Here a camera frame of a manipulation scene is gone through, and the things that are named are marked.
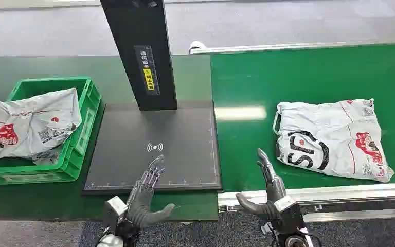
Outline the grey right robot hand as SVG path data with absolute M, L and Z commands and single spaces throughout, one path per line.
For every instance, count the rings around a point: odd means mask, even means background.
M 245 212 L 256 215 L 263 220 L 272 221 L 279 216 L 274 203 L 283 198 L 286 192 L 282 178 L 276 174 L 267 154 L 261 148 L 257 149 L 257 154 L 259 157 L 257 164 L 265 181 L 266 202 L 263 204 L 250 202 L 242 193 L 237 193 L 236 198 Z

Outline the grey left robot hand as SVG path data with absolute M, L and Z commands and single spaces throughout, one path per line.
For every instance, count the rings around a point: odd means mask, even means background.
M 138 228 L 167 220 L 175 208 L 175 204 L 169 203 L 161 210 L 150 210 L 154 187 L 164 170 L 164 155 L 161 154 L 149 163 L 128 197 L 126 219 Z

